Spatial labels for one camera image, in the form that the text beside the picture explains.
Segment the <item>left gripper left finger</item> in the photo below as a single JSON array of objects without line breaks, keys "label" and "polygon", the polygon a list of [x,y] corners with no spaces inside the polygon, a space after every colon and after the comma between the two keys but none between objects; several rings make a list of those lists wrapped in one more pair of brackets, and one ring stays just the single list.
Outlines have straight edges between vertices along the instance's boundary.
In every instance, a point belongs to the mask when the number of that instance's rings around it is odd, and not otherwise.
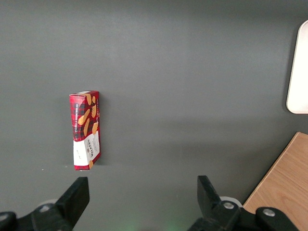
[{"label": "left gripper left finger", "polygon": [[2,231],[71,231],[90,201],[87,177],[77,178],[56,200],[44,203],[18,218],[12,211],[0,213]]}]

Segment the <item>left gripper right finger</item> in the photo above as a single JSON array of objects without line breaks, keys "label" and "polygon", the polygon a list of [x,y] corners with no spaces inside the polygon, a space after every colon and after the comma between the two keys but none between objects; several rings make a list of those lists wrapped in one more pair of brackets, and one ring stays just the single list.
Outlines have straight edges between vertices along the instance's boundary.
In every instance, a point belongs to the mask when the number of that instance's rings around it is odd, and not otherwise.
[{"label": "left gripper right finger", "polygon": [[222,200],[209,178],[198,176],[197,201],[202,217],[190,231],[296,231],[295,224],[274,207],[259,207],[254,214],[231,200]]}]

